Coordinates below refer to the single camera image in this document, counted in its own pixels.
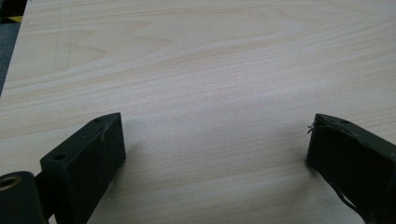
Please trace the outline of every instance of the light wood grain surface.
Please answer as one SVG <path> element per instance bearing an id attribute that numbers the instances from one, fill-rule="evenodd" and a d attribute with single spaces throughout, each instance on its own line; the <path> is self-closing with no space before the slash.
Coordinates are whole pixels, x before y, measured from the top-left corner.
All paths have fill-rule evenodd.
<path id="1" fill-rule="evenodd" d="M 90 223 L 363 223 L 304 166 L 316 113 L 396 143 L 396 2 L 33 0 L 0 99 L 0 171 L 120 111 Z"/>

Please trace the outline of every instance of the wood grain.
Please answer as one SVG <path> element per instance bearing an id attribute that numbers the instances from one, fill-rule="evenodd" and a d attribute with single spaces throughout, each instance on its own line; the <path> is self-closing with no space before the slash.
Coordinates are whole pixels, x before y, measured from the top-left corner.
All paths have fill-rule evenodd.
<path id="1" fill-rule="evenodd" d="M 394 1 L 29 1 L 0 99 L 2 174 L 120 111 L 91 223 L 362 223 L 304 167 L 316 113 L 396 143 Z"/>

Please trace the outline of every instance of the floor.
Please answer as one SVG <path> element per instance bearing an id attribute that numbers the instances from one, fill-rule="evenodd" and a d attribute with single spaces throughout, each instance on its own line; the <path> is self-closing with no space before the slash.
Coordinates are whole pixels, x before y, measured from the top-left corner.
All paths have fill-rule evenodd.
<path id="1" fill-rule="evenodd" d="M 7 6 L 6 3 L 12 3 L 12 7 Z M 0 12 L 0 96 L 3 90 L 4 82 L 6 80 L 9 62 L 11 61 L 12 52 L 14 50 L 15 42 L 17 40 L 18 32 L 21 24 L 19 22 L 12 22 L 7 19 L 7 14 L 11 13 L 10 16 L 23 15 L 24 6 L 26 1 L 15 1 L 15 0 L 0 0 L 0 6 L 2 8 Z"/>

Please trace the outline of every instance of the screw hole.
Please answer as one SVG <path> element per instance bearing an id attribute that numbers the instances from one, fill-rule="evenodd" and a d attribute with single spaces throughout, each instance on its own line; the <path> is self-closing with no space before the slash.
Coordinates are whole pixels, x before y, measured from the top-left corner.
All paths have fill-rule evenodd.
<path id="1" fill-rule="evenodd" d="M 65 157 L 66 157 L 66 156 L 65 156 L 64 154 L 59 154 L 59 155 L 56 155 L 56 156 L 54 157 L 54 159 L 55 159 L 56 161 L 60 161 L 60 160 L 63 160 Z"/>
<path id="2" fill-rule="evenodd" d="M 0 190 L 10 189 L 20 183 L 21 178 L 18 176 L 8 177 L 0 180 Z"/>

